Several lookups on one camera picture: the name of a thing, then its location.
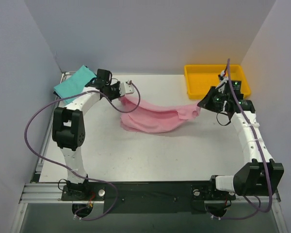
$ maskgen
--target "white table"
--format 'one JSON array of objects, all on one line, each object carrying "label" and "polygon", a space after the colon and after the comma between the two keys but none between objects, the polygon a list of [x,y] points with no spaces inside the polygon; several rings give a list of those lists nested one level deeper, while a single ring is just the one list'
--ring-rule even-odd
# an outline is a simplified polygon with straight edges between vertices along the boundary
[{"label": "white table", "polygon": [[[190,104],[183,75],[114,75],[132,80],[142,99],[161,106]],[[243,152],[234,127],[220,126],[216,114],[200,115],[178,129],[161,134],[127,132],[120,113],[105,99],[85,115],[82,146],[85,170],[91,178],[111,182],[209,180],[211,175],[234,175],[243,166]],[[50,140],[46,157],[65,163]],[[40,182],[57,182],[67,171],[44,162]]]}]

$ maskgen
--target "yellow bin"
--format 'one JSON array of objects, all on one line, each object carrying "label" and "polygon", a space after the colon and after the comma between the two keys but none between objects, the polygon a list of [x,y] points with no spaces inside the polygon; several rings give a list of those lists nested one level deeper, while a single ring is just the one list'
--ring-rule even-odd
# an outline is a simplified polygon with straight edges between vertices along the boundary
[{"label": "yellow bin", "polygon": [[[208,93],[211,86],[219,84],[218,74],[226,65],[186,65],[184,74],[188,88],[188,96],[191,100],[201,100]],[[242,82],[241,93],[244,98],[251,94],[247,79],[240,65],[230,65],[231,79]]]}]

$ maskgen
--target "white wall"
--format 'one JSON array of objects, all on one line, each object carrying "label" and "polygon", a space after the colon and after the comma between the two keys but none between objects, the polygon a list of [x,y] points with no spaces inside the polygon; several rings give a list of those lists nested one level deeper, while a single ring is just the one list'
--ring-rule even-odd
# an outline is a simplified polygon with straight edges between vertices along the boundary
[{"label": "white wall", "polygon": [[291,0],[274,4],[242,67],[265,143],[285,168],[278,190],[291,232]]},{"label": "white wall", "polygon": [[[24,127],[35,110],[54,99],[61,73],[23,0],[0,0],[0,233],[11,227],[36,158],[26,148]],[[50,109],[30,129],[40,149]]]},{"label": "white wall", "polygon": [[25,2],[64,71],[182,74],[227,54],[240,64],[275,0]]}]

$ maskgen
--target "teal folded cloth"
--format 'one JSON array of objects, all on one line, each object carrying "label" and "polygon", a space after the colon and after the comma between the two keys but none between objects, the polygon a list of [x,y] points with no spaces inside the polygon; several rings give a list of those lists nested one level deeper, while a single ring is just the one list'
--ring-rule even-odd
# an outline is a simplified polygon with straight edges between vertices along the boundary
[{"label": "teal folded cloth", "polygon": [[[92,79],[95,78],[94,74],[86,66],[82,66],[77,72],[75,72],[70,78],[63,81],[54,87],[54,91],[60,98],[66,98],[74,96],[82,92],[84,86]],[[75,98],[64,100],[66,104],[71,103]]]}]

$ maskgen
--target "pink cloth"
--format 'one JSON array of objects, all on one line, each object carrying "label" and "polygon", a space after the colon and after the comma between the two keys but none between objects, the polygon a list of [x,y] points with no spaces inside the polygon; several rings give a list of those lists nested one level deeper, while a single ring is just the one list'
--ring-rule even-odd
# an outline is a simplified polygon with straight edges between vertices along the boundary
[{"label": "pink cloth", "polygon": [[[133,109],[138,98],[124,96],[120,98],[126,111]],[[184,122],[194,119],[200,113],[195,104],[171,107],[159,107],[141,100],[139,107],[131,113],[123,113],[121,127],[127,131],[145,133],[163,133],[174,130]]]}]

